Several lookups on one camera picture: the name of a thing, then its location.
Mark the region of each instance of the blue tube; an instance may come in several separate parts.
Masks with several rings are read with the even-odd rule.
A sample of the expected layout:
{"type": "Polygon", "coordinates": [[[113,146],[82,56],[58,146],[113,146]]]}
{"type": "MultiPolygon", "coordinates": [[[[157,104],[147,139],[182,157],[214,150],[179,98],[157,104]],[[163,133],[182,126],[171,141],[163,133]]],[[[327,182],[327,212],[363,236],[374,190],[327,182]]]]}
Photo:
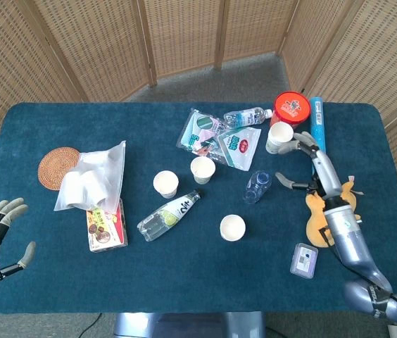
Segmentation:
{"type": "Polygon", "coordinates": [[[311,136],[317,142],[320,150],[326,152],[325,149],[325,126],[324,126],[324,108],[322,97],[312,97],[310,99],[311,105],[311,136]]]}

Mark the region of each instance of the floor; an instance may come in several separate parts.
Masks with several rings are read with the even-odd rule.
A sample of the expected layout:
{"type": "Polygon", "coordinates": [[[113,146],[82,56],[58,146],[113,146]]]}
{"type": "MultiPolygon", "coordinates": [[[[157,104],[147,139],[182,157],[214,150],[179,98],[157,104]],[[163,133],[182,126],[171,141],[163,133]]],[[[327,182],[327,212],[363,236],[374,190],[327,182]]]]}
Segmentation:
{"type": "MultiPolygon", "coordinates": [[[[266,102],[273,101],[288,88],[282,60],[274,54],[264,54],[227,62],[221,71],[207,67],[163,78],[157,86],[143,88],[128,101],[266,102]]],[[[95,313],[0,315],[0,337],[78,337],[96,317],[95,313]]],[[[115,315],[104,314],[83,338],[111,337],[114,322],[115,315]]],[[[267,324],[289,338],[389,337],[384,321],[352,312],[269,313],[267,324]]],[[[211,337],[199,327],[187,331],[183,327],[169,334],[166,333],[168,328],[169,325],[160,325],[155,331],[156,338],[211,337]]],[[[267,337],[279,336],[269,332],[267,337]]]]}

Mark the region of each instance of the round rattan coaster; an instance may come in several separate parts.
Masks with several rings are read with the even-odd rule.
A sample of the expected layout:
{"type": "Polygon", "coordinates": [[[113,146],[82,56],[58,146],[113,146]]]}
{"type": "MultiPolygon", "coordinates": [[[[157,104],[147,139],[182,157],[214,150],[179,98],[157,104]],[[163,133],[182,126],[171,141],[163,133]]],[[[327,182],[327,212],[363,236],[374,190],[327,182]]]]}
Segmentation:
{"type": "Polygon", "coordinates": [[[59,190],[64,175],[77,165],[79,157],[80,152],[68,146],[53,149],[39,163],[37,169],[39,182],[47,189],[59,190]]]}

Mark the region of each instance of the blue felt surface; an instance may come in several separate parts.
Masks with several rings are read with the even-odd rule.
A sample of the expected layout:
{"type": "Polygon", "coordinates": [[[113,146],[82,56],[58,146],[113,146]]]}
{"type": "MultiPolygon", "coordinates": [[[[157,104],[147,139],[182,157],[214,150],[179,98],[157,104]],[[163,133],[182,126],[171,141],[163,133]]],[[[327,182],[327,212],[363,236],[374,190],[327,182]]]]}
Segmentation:
{"type": "MultiPolygon", "coordinates": [[[[0,262],[13,263],[35,240],[32,265],[0,282],[0,312],[220,312],[329,311],[345,309],[344,282],[353,276],[321,249],[312,280],[289,273],[294,247],[307,242],[310,212],[303,192],[272,184],[259,203],[242,201],[254,170],[281,171],[310,179],[302,153],[269,155],[268,124],[250,172],[217,164],[202,186],[203,198],[171,231],[147,243],[137,223],[166,202],[152,187],[160,170],[175,171],[178,196],[196,184],[194,157],[175,147],[191,107],[222,115],[247,104],[19,104],[6,116],[0,135],[0,200],[23,196],[28,213],[11,226],[0,262]],[[104,150],[127,140],[122,189],[130,245],[91,253],[84,211],[53,212],[57,192],[43,188],[37,167],[60,146],[104,150]],[[244,238],[221,239],[223,216],[237,213],[244,238]]],[[[271,104],[261,104],[271,108],[271,104]]],[[[356,213],[377,265],[397,292],[397,174],[377,110],[366,104],[325,104],[327,152],[341,181],[355,175],[356,213]]]]}

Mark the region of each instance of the lying bottle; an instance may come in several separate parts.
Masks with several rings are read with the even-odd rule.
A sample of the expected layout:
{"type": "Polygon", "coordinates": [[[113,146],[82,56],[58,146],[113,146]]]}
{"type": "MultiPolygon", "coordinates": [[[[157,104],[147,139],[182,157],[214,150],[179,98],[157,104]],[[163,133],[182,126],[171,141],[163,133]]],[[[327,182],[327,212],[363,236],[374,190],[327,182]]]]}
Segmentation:
{"type": "Polygon", "coordinates": [[[153,241],[177,224],[199,199],[200,194],[194,190],[178,199],[170,201],[142,220],[137,225],[137,229],[143,234],[146,241],[153,241]]]}
{"type": "Polygon", "coordinates": [[[270,188],[272,176],[265,171],[256,171],[248,181],[244,192],[244,201],[247,204],[255,204],[262,195],[270,188]]]}
{"type": "Polygon", "coordinates": [[[272,117],[272,110],[260,107],[246,109],[245,111],[230,111],[224,114],[225,124],[230,129],[246,127],[247,125],[260,125],[266,118],[272,117]]]}

